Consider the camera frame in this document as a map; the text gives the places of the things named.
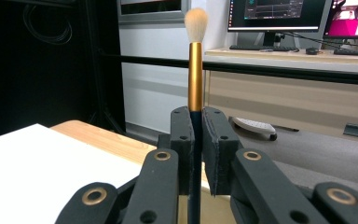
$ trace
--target monitor screen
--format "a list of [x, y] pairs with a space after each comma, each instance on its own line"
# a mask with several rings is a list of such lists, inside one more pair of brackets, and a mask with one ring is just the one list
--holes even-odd
[[324, 38], [358, 39], [358, 0], [333, 0]]
[[229, 0], [229, 32], [318, 32], [326, 0]]

